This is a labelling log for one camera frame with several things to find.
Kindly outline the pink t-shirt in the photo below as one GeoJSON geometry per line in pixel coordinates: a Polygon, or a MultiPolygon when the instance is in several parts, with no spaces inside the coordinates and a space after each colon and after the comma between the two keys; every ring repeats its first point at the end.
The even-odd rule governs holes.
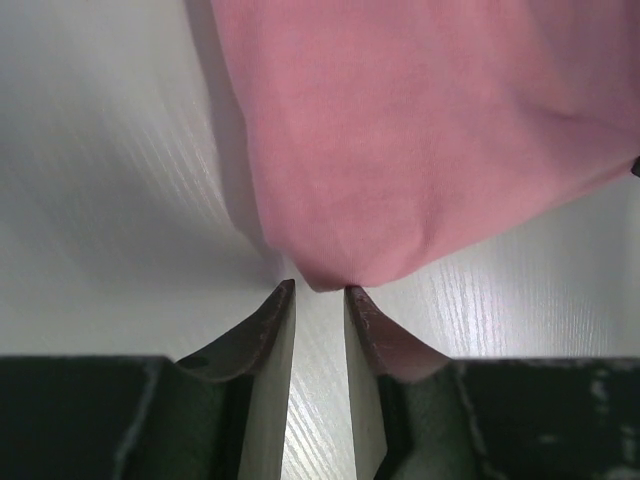
{"type": "Polygon", "coordinates": [[[267,243],[381,286],[627,174],[635,1],[216,1],[267,243]]]}

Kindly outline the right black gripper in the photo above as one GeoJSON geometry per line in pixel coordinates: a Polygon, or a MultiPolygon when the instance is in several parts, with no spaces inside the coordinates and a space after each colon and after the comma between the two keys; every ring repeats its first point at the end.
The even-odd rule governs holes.
{"type": "Polygon", "coordinates": [[[638,157],[631,168],[631,173],[634,176],[640,176],[640,157],[638,157]]]}

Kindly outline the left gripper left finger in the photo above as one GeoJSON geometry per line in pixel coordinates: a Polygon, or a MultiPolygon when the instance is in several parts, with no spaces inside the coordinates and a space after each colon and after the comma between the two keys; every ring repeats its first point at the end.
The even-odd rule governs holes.
{"type": "Polygon", "coordinates": [[[5,356],[5,479],[277,479],[295,284],[182,358],[5,356]]]}

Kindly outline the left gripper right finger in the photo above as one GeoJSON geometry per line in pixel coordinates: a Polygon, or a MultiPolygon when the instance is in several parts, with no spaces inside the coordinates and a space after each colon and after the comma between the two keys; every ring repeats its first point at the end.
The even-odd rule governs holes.
{"type": "Polygon", "coordinates": [[[635,479],[635,358],[452,359],[344,292],[360,479],[635,479]]]}

